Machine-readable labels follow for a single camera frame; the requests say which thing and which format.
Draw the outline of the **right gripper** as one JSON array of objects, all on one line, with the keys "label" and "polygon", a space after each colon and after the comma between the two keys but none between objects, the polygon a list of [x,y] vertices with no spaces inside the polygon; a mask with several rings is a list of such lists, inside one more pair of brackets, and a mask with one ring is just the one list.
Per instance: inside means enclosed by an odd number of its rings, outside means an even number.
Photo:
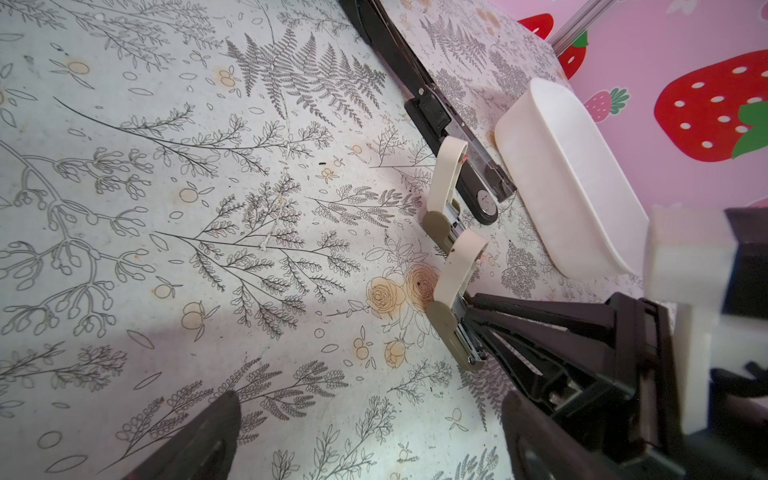
[{"label": "right gripper", "polygon": [[619,479],[767,475],[767,212],[650,220],[645,297],[464,294],[518,391]]}]

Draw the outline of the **staple strip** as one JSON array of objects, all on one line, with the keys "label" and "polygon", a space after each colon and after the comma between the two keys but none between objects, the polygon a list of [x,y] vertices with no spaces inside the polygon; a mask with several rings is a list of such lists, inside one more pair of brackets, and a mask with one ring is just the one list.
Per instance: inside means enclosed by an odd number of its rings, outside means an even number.
[{"label": "staple strip", "polygon": [[443,139],[430,184],[426,213],[421,225],[440,250],[448,254],[464,231],[461,207],[454,199],[456,184],[466,161],[468,143],[447,136]]},{"label": "staple strip", "polygon": [[477,371],[484,366],[484,360],[461,325],[461,319],[467,311],[464,294],[477,259],[487,244],[483,236],[472,230],[461,233],[449,250],[433,292],[433,301],[425,310],[432,327],[465,371]]}]

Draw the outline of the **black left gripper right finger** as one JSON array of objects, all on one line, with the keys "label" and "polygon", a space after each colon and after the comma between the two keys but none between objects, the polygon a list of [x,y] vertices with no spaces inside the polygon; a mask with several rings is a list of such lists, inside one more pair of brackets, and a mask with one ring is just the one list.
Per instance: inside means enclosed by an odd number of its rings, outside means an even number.
[{"label": "black left gripper right finger", "polygon": [[506,395],[501,412],[515,479],[619,479],[517,391]]}]

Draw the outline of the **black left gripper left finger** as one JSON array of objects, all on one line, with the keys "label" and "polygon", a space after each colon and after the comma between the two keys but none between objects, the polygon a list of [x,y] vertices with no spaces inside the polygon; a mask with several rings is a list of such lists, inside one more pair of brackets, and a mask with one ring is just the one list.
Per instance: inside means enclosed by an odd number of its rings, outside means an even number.
[{"label": "black left gripper left finger", "polygon": [[227,479],[241,422],[239,397],[227,391],[124,479]]}]

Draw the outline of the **black stapler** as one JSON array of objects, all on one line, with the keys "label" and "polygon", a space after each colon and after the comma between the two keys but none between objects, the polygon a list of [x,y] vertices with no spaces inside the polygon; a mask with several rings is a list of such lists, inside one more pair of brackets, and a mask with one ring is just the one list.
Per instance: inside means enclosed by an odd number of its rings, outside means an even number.
[{"label": "black stapler", "polygon": [[340,6],[363,41],[388,65],[412,94],[405,110],[434,153],[449,136],[468,142],[457,191],[475,219],[491,225],[498,205],[517,187],[464,122],[401,35],[379,1],[341,0]]}]

